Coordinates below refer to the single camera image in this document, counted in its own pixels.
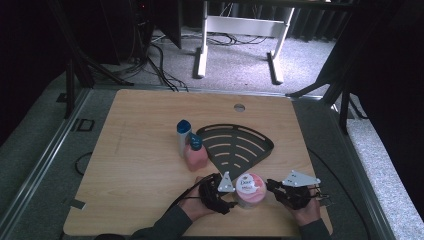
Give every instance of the blue bottle cap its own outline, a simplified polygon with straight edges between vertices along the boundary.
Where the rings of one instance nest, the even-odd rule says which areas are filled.
[[[202,138],[200,138],[194,133],[190,133],[191,149],[193,149],[194,151],[199,151],[202,148],[202,144],[203,144]]]
[[[181,120],[178,124],[177,124],[177,132],[178,133],[186,133],[186,132],[188,132],[189,130],[191,129],[191,124],[187,121],[187,120],[185,120],[185,119],[183,119],[183,120]]]

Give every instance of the person's arm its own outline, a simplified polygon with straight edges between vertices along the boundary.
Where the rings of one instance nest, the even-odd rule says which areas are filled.
[[[316,190],[311,189],[311,196],[315,193]],[[330,233],[321,219],[320,204],[316,198],[312,198],[306,207],[299,210],[286,208],[299,226],[302,240],[331,240]]]
[[[178,205],[172,207],[150,228],[136,231],[131,240],[176,240],[197,219],[214,213],[199,199],[199,187],[193,189]]]

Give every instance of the human hand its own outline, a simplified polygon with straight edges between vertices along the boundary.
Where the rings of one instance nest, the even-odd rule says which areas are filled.
[[[200,180],[202,180],[202,177],[197,177],[196,183]],[[208,214],[215,213],[213,210],[207,208],[200,200],[199,186],[191,190],[191,192],[187,194],[186,198],[181,200],[178,205],[192,222]]]
[[[315,186],[308,187],[310,189],[309,191],[311,196],[315,196],[317,192]],[[298,210],[293,210],[287,206],[285,207],[293,215],[294,219],[300,227],[321,219],[320,204],[316,198],[312,198],[306,207]]]

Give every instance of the wooden table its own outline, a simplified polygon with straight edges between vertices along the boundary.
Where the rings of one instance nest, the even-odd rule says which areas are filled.
[[[236,104],[243,104],[245,111],[236,111]],[[176,140],[176,124],[181,119],[191,122],[194,132],[211,124],[231,123],[270,138],[275,144],[271,155],[248,171],[264,179],[282,180],[292,169],[314,176],[287,98],[120,90],[75,197],[85,207],[71,208],[65,233],[129,235],[150,227],[193,185],[196,176],[218,172],[212,163],[194,173],[187,169]],[[321,213],[332,232],[327,210],[322,208]],[[291,236],[298,235],[298,229],[289,212],[268,192],[256,208],[236,206],[227,215],[201,218],[185,235]]]

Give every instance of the sleeve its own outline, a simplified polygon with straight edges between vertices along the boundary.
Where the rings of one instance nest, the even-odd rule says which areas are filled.
[[[130,240],[176,240],[192,223],[187,214],[176,205],[165,213],[153,227],[140,229],[133,233]]]
[[[322,219],[299,227],[302,240],[331,240],[330,233]]]

